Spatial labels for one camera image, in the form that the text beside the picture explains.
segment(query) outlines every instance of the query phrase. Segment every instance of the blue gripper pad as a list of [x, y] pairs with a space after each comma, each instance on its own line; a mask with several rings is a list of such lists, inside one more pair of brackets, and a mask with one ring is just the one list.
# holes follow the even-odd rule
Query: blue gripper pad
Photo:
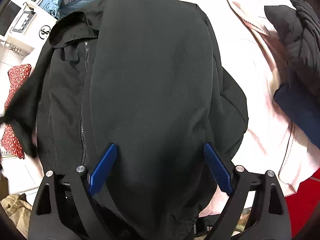
[[105, 183], [111, 168], [117, 158], [117, 147], [113, 143], [107, 149], [100, 162], [89, 177], [89, 193], [93, 196], [99, 192]]
[[231, 175], [209, 143], [203, 148], [204, 159], [222, 192], [230, 196], [233, 193]]

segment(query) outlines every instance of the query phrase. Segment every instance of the red patterned pillow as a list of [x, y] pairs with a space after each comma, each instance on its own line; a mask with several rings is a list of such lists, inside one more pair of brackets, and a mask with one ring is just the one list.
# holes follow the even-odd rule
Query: red patterned pillow
[[[9, 80], [10, 80], [10, 90], [9, 95], [4, 103], [4, 109], [7, 110], [11, 99], [15, 92], [21, 87], [21, 85], [27, 80], [30, 75], [31, 65], [23, 64], [20, 66], [12, 67], [8, 71]], [[5, 148], [6, 151], [22, 159], [23, 150], [21, 144], [19, 143], [17, 137], [14, 135], [11, 125], [6, 124], [4, 134], [1, 140], [1, 145]]]

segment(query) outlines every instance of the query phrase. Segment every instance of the black logo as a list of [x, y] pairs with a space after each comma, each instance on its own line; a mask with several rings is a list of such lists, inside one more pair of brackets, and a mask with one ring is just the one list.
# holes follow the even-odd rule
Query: black logo
[[48, 25], [43, 26], [39, 31], [40, 39], [44, 40], [50, 34], [51, 28]]

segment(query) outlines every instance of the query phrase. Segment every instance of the zipper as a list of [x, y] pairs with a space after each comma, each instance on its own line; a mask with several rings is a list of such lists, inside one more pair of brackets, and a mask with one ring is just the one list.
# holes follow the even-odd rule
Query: zipper
[[[89, 44], [87, 41], [84, 42], [84, 68], [85, 68], [85, 76], [88, 73], [88, 57], [89, 57]], [[82, 122], [82, 109], [81, 109], [81, 123], [80, 123], [80, 132], [81, 132], [81, 142], [82, 142], [82, 160], [81, 165], [85, 165], [87, 162], [87, 148], [84, 141], [84, 132], [83, 132], [83, 122]]]

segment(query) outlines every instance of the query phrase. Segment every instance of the black fabric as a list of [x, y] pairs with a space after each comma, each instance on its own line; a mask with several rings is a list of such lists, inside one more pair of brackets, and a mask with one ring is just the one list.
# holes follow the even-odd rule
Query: black fabric
[[320, 21], [310, 4], [290, 1], [297, 10], [265, 6], [265, 13], [288, 52], [289, 67], [320, 102]]
[[8, 122], [28, 122], [19, 140], [38, 115], [45, 172], [92, 171], [117, 145], [95, 198], [144, 239], [187, 237], [217, 187], [204, 144], [232, 157], [248, 124], [207, 16], [177, 0], [97, 0], [61, 19], [12, 102]]

